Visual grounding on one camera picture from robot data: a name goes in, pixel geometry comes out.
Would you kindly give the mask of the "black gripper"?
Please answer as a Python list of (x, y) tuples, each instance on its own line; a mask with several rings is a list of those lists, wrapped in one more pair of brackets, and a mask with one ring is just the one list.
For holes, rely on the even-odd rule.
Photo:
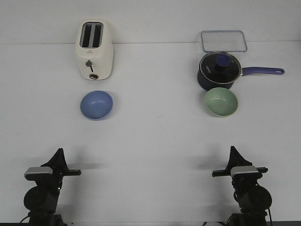
[(63, 148), (59, 148), (54, 156), (41, 167), (50, 167), (53, 170), (51, 184), (61, 184), (63, 177), (80, 176), (80, 169), (69, 169), (65, 160)]
[[(233, 167), (239, 166), (251, 166), (252, 163), (243, 158), (243, 156), (238, 152), (235, 146), (230, 147), (230, 157), (226, 169), (224, 170), (214, 170), (212, 172), (212, 177), (225, 177), (230, 176), (230, 170)], [(262, 178), (264, 173), (268, 172), (267, 167), (256, 167), (259, 173), (254, 174), (244, 174), (236, 175), (232, 179), (234, 186), (253, 186), (257, 184), (257, 180)]]

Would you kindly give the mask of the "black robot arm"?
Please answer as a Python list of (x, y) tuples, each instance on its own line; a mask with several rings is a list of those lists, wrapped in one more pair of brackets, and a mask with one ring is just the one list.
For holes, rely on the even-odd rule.
[(256, 167), (247, 161), (234, 147), (230, 147), (229, 161), (225, 169), (214, 170), (212, 177), (231, 177), (234, 188), (233, 197), (239, 205), (240, 212), (233, 213), (226, 226), (266, 226), (266, 216), (270, 214), (272, 197), (270, 192), (259, 185), (258, 180), (266, 167)]
[(24, 178), (34, 181), (36, 186), (24, 196), (24, 206), (29, 210), (29, 226), (65, 226), (60, 214), (56, 213), (58, 198), (66, 176), (79, 176), (81, 170), (69, 169), (63, 148), (38, 167), (29, 167)]

